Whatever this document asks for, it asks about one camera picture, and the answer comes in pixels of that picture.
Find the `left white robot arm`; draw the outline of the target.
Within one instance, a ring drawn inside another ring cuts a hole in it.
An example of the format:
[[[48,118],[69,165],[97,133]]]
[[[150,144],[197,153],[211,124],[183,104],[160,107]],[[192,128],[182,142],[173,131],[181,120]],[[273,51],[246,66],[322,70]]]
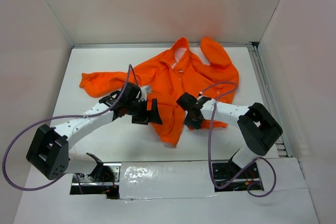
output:
[[[63,174],[84,174],[91,181],[103,177],[103,161],[91,153],[70,153],[81,139],[98,128],[125,115],[132,117],[133,124],[162,124],[158,101],[151,101],[147,108],[150,86],[139,87],[127,82],[120,91],[101,98],[99,102],[78,118],[50,127],[40,126],[28,149],[26,159],[48,180]]]

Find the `orange zip-up jacket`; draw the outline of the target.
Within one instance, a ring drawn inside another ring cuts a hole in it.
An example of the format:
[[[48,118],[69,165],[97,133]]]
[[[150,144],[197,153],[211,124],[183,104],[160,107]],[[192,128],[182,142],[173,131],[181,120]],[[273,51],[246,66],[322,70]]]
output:
[[[93,97],[102,97],[122,88],[125,80],[141,86],[150,85],[148,100],[157,99],[162,125],[153,128],[164,143],[176,146],[183,131],[185,111],[177,99],[185,92],[196,97],[202,90],[220,102],[232,103],[233,88],[239,84],[239,73],[222,45],[211,38],[201,40],[206,65],[189,49],[186,38],[180,38],[168,50],[134,67],[134,74],[125,72],[82,73],[80,88]]]

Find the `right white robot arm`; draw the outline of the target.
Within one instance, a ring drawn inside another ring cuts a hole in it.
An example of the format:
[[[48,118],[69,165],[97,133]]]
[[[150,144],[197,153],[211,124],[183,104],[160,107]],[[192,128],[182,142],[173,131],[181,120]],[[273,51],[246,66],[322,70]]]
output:
[[[261,103],[233,105],[206,96],[196,98],[185,92],[177,104],[187,112],[184,124],[193,129],[200,129],[211,119],[240,129],[245,146],[232,156],[229,165],[229,172],[235,178],[247,172],[247,164],[254,158],[264,157],[283,134],[279,123]]]

